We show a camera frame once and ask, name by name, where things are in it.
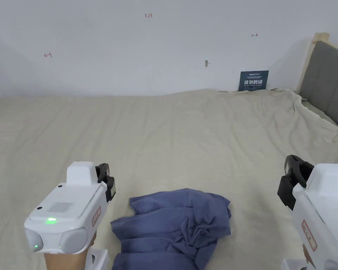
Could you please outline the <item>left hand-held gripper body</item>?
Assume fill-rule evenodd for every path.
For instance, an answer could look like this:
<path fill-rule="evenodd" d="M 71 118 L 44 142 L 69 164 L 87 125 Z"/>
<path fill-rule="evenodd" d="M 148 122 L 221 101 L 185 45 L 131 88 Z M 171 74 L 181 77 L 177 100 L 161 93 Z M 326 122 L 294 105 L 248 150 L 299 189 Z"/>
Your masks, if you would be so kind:
<path fill-rule="evenodd" d="M 31 212 L 24 228 L 32 252 L 78 254 L 89 249 L 85 269 L 106 270 L 107 249 L 90 243 L 116 193 L 115 180 L 98 183 L 92 162 L 75 161 L 66 182 L 58 184 Z"/>

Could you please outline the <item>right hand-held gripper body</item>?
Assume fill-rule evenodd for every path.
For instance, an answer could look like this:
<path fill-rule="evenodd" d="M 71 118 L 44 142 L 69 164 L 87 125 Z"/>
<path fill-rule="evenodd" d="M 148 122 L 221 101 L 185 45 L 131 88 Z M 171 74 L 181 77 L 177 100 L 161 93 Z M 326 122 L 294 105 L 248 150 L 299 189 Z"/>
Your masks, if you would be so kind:
<path fill-rule="evenodd" d="M 338 164 L 317 164 L 303 188 L 281 177 L 278 192 L 315 268 L 285 258 L 282 270 L 338 270 Z"/>

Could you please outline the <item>person's right hand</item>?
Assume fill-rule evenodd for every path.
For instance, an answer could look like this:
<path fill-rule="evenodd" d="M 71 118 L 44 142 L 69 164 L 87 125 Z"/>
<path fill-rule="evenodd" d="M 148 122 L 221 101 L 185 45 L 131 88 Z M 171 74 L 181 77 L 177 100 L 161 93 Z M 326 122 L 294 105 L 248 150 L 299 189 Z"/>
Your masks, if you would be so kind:
<path fill-rule="evenodd" d="M 305 256 L 305 259 L 306 259 L 307 264 L 310 264 L 310 265 L 312 265 L 312 267 L 315 268 L 315 265 L 314 265 L 314 263 L 313 263 L 313 260 L 312 260 L 312 258 L 310 257 L 310 255 L 309 255 L 309 253 L 308 253 L 308 251 L 307 251 L 307 249 L 306 249 L 306 247 L 305 247 L 304 244 L 302 244 L 302 249 L 303 249 L 303 253 L 304 253 L 304 256 Z"/>

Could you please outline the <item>person's left hand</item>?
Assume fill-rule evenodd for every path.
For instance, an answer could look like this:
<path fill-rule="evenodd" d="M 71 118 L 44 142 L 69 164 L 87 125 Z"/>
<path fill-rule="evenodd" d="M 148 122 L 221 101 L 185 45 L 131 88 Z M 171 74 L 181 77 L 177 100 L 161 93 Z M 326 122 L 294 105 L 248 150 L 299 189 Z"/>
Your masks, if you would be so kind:
<path fill-rule="evenodd" d="M 78 254 L 45 253 L 47 270 L 84 270 L 89 249 Z"/>

